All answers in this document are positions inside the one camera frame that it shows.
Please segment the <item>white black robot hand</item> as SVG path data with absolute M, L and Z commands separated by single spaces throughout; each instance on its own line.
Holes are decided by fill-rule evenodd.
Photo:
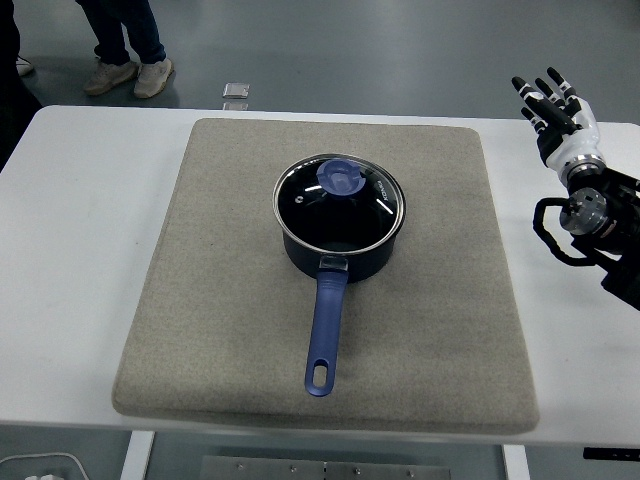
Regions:
M 536 145 L 543 164 L 560 172 L 566 162 L 579 155 L 600 156 L 600 133 L 589 103 L 554 68 L 547 75 L 553 89 L 541 78 L 531 86 L 514 76 L 511 83 L 524 101 L 522 115 L 537 134 Z

